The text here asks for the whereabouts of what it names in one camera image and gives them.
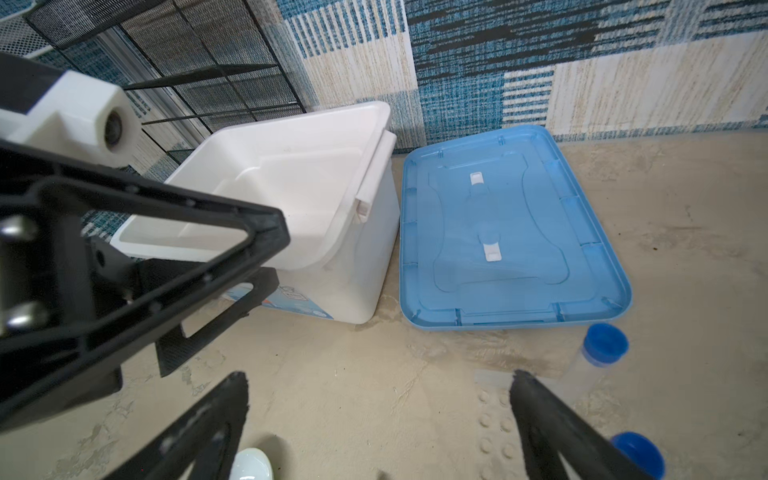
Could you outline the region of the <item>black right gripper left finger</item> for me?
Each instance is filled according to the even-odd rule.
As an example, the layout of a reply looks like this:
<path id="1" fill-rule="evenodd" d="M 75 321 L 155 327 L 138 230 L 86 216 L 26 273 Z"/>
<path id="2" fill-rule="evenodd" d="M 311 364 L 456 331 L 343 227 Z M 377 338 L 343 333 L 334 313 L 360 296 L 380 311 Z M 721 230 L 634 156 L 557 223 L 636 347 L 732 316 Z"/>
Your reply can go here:
<path id="1" fill-rule="evenodd" d="M 227 479 L 248 412 L 248 380 L 228 375 L 109 479 Z"/>

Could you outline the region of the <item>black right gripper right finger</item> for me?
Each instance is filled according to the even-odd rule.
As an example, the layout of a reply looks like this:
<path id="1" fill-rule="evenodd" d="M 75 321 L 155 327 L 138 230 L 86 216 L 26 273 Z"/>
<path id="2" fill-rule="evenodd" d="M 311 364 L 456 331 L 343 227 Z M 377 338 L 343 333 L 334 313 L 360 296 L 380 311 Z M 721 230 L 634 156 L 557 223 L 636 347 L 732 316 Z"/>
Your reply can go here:
<path id="1" fill-rule="evenodd" d="M 530 372 L 514 372 L 509 397 L 530 479 L 566 479 L 565 464 L 582 479 L 650 477 Z"/>

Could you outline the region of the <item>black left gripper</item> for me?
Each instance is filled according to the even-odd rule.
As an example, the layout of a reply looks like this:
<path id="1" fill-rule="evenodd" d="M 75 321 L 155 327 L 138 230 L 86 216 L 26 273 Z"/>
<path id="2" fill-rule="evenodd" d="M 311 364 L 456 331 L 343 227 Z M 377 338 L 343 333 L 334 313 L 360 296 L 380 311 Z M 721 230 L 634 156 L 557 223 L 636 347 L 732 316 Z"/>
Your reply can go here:
<path id="1" fill-rule="evenodd" d="M 4 53 L 1 74 L 66 72 Z M 141 260 L 82 234 L 92 211 L 226 227 L 211 260 Z M 1 145 L 1 410 L 58 414 L 122 386 L 148 345 L 167 377 L 279 285 L 283 213 L 42 150 Z"/>

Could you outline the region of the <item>blue capped test tube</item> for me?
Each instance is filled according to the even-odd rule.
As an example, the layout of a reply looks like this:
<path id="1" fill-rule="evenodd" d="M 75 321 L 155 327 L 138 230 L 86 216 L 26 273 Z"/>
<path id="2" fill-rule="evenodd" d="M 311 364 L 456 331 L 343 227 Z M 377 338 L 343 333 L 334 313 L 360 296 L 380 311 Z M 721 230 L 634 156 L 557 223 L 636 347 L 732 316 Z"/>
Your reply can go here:
<path id="1" fill-rule="evenodd" d="M 663 455 L 647 437 L 627 431 L 614 435 L 610 443 L 652 478 L 664 478 L 666 464 Z"/>
<path id="2" fill-rule="evenodd" d="M 562 401 L 573 404 L 586 396 L 629 350 L 629 340 L 609 323 L 591 325 L 566 372 L 552 384 Z"/>

